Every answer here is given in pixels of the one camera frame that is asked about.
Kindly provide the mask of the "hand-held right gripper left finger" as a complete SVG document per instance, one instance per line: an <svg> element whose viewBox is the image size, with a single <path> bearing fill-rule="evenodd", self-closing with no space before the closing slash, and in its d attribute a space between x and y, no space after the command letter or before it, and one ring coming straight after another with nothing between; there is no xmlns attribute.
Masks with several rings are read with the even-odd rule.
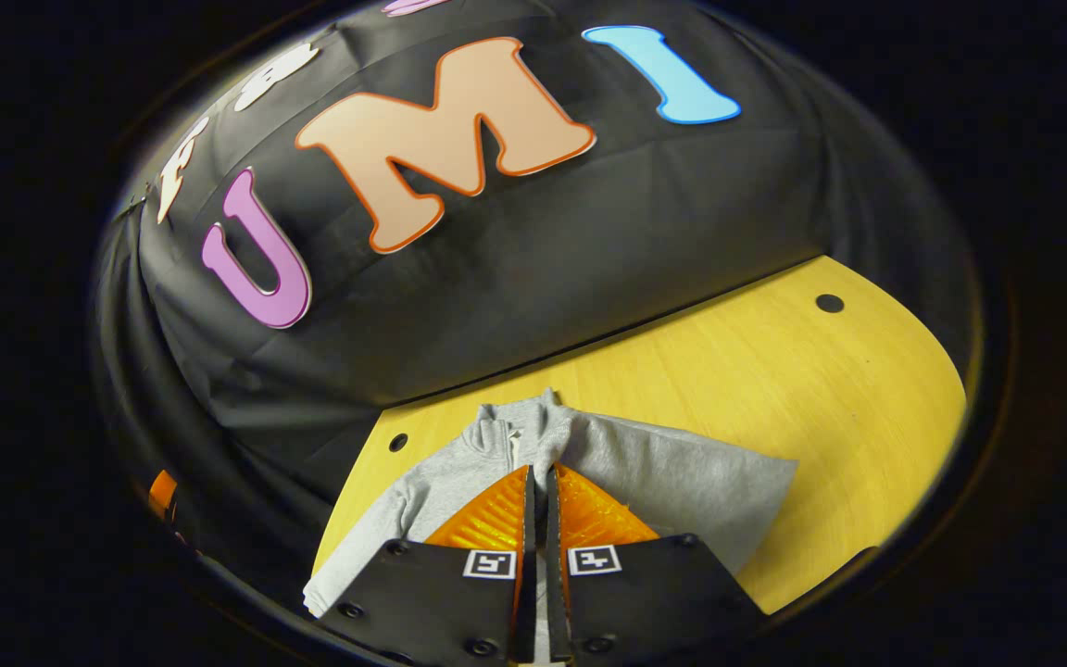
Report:
<svg viewBox="0 0 1067 667"><path fill-rule="evenodd" d="M536 481L510 472L426 541L385 541L320 618L410 666L513 666L536 651Z"/></svg>

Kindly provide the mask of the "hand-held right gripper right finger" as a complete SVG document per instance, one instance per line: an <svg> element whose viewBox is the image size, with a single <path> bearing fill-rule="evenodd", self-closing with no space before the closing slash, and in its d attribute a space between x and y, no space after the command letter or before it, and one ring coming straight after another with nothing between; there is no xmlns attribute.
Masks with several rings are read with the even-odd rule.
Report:
<svg viewBox="0 0 1067 667"><path fill-rule="evenodd" d="M569 666L706 666L765 613L700 537L660 536L583 474L547 478L551 654Z"/></svg>

